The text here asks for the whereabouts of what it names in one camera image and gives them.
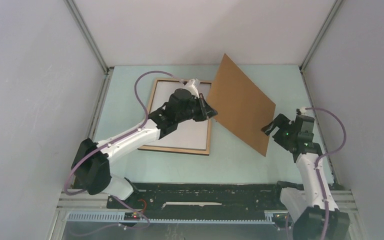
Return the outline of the brown cardboard backing board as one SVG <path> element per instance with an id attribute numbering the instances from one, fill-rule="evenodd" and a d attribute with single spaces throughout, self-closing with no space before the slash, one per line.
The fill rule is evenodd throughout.
<path id="1" fill-rule="evenodd" d="M 215 120 L 257 151 L 267 155 L 269 137 L 262 132 L 273 119 L 276 104 L 225 53 L 206 102 Z"/>

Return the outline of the right corner aluminium post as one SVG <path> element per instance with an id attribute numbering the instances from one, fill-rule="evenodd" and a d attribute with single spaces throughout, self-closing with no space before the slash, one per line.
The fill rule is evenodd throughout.
<path id="1" fill-rule="evenodd" d="M 336 17 L 337 13 L 339 12 L 341 6 L 343 5 L 344 0 L 335 0 L 332 7 L 330 8 L 321 28 L 319 29 L 315 39 L 313 40 L 309 50 L 307 51 L 299 69 L 301 73 L 304 73 L 306 68 L 308 67 L 312 57 L 316 53 L 319 44 L 323 40 L 324 36 L 326 35 L 330 25 L 334 21 L 334 18 Z"/>

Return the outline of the aluminium frame rails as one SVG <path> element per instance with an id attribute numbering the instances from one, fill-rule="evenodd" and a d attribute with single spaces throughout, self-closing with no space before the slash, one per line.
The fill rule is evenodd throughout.
<path id="1" fill-rule="evenodd" d="M 355 203 L 354 197 L 349 190 L 335 190 L 332 194 L 339 210 L 348 214 L 357 214 L 358 208 Z M 245 203 L 243 201 L 186 201 L 186 200 L 164 200 L 163 197 L 145 197 L 143 201 L 139 201 L 138 204 L 129 205 L 133 209 L 149 211 L 162 211 L 169 207 L 197 207 L 199 209 L 209 207 L 239 207 L 240 209 L 250 210 L 256 208 L 267 213 L 269 212 L 284 212 L 286 207 L 281 203 L 270 202 L 269 200 L 263 200 L 262 197 L 257 197 L 252 203 Z M 105 193 L 99 193 L 97 195 L 88 195 L 86 193 L 80 193 L 78 195 L 67 195 L 62 193 L 60 195 L 58 209 L 73 210 L 73 211 L 127 211 L 128 208 L 122 205 L 119 201 L 113 197 L 108 196 Z"/>

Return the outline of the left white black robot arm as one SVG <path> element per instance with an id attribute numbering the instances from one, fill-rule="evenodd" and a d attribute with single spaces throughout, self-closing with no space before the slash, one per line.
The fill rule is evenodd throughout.
<path id="1" fill-rule="evenodd" d="M 71 166 L 71 174 L 80 182 L 81 193 L 112 195 L 125 208 L 133 208 L 138 202 L 137 189 L 126 177 L 118 176 L 111 170 L 115 162 L 144 145 L 166 137 L 176 131 L 180 123 L 189 120 L 204 122 L 217 114 L 203 94 L 193 95 L 185 88 L 178 88 L 168 101 L 147 113 L 143 122 L 130 130 L 100 142 L 90 138 L 83 140 Z"/>

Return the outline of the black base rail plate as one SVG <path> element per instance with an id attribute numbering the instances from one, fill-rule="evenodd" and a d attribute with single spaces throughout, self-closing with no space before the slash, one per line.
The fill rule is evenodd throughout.
<path id="1" fill-rule="evenodd" d="M 284 211 L 283 188 L 302 191 L 287 181 L 274 184 L 138 183 L 125 203 L 144 210 L 150 220 L 263 221 L 265 213 Z"/>

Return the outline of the corner aluminium post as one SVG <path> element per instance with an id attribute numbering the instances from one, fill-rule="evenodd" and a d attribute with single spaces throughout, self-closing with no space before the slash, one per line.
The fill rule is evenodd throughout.
<path id="1" fill-rule="evenodd" d="M 335 0 L 332 7 L 330 8 L 321 28 L 319 29 L 315 39 L 313 40 L 309 50 L 307 51 L 299 69 L 301 73 L 304 73 L 306 68 L 308 67 L 312 57 L 316 53 L 319 44 L 323 40 L 324 36 L 326 35 L 330 25 L 334 21 L 334 18 L 336 17 L 337 13 L 339 12 L 341 6 L 343 5 L 344 0 Z"/>
<path id="2" fill-rule="evenodd" d="M 78 8 L 76 2 L 74 0 L 63 0 L 63 2 L 66 4 L 70 14 L 72 15 L 74 22 L 77 24 L 77 27 L 79 28 L 82 36 L 84 37 L 87 45 L 89 46 L 90 50 L 92 51 L 94 57 L 96 58 L 99 66 L 103 70 L 105 74 L 109 72 L 109 67 L 107 63 L 104 60 L 104 57 L 99 50 L 99 47 L 90 31 L 90 29 L 87 26 L 86 21 L 84 20 L 82 13 L 80 9 Z"/>

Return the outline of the left corner aluminium post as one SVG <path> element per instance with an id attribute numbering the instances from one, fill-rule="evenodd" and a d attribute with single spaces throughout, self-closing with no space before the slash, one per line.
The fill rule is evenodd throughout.
<path id="1" fill-rule="evenodd" d="M 87 45 L 89 46 L 90 50 L 92 51 L 94 57 L 96 58 L 99 66 L 103 70 L 105 74 L 109 72 L 109 67 L 107 63 L 104 60 L 104 57 L 99 50 L 99 47 L 90 31 L 90 29 L 87 26 L 86 21 L 84 20 L 82 13 L 80 9 L 78 8 L 76 2 L 74 0 L 63 0 L 63 2 L 66 4 L 70 14 L 72 15 L 74 22 L 77 24 L 77 27 L 79 28 L 82 36 L 84 37 Z"/>

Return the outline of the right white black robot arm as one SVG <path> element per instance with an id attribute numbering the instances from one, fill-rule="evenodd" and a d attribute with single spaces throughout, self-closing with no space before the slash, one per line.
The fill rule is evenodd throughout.
<path id="1" fill-rule="evenodd" d="M 261 130 L 269 136 L 273 130 L 273 140 L 292 154 L 305 195 L 293 187 L 284 187 L 271 194 L 271 204 L 277 209 L 288 210 L 292 220 L 294 240 L 344 240 L 350 218 L 340 211 L 330 191 L 322 163 L 321 146 L 314 142 L 315 119 L 302 114 L 295 120 L 285 115 L 277 115 Z"/>

